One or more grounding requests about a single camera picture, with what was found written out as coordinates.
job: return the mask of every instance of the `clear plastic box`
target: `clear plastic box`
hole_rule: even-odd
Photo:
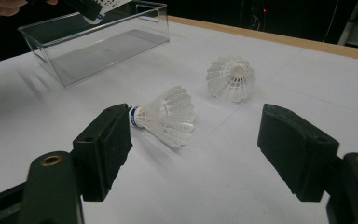
[[[19,28],[39,63],[63,86],[170,39],[167,5],[132,1],[88,24],[79,13]]]

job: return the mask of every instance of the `white table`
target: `white table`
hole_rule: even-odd
[[[105,108],[144,105],[170,87],[192,95],[197,128],[171,150],[131,129],[133,148],[103,203],[83,203],[86,223],[327,223],[325,205],[302,203],[256,140],[263,104],[293,110],[358,152],[358,60],[170,22],[171,42],[69,88],[31,53],[0,62],[0,192],[26,180],[29,164],[72,141]],[[206,70],[240,55],[255,93],[235,104],[207,91]]]

